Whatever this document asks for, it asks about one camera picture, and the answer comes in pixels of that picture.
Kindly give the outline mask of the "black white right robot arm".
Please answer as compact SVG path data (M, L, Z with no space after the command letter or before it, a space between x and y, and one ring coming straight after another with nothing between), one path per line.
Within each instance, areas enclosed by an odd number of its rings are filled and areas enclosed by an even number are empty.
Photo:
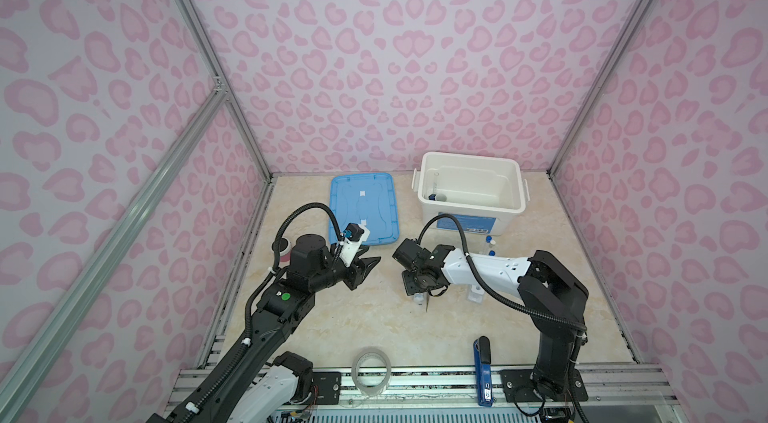
M460 245L429 250L422 239L430 226L448 220ZM404 240L393 258L409 296L443 291L452 285L478 286L496 302L529 316L539 331L536 361L529 377L533 392L544 398L573 400L575 366L587 340L584 318L589 291L552 253L499 257L472 253L459 220L452 214L430 219L415 239Z

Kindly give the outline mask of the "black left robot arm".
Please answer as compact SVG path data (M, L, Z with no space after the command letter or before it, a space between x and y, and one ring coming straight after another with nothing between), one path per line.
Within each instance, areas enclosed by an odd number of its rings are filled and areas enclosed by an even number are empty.
M335 241L318 234L299 236L290 248L287 265L280 261L280 241L290 224L303 213L318 209L330 220ZM342 229L331 208L320 202L304 204L279 226L271 249L268 276L248 297L244 329L239 340L211 373L166 417L150 422L226 422L251 388L268 359L295 332L314 308L316 294L339 282L349 290L360 286L381 261L366 257L370 230L358 223Z

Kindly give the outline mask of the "blue base small vial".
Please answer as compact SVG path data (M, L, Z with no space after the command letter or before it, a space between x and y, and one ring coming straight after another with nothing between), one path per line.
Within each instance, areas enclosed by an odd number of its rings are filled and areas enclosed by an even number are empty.
M437 201L438 200L438 188L437 188L438 178L439 178L439 173L438 172L434 172L433 175L432 175L432 180L431 180L431 184L432 184L431 191L430 191L430 193L428 195L428 199L430 201Z

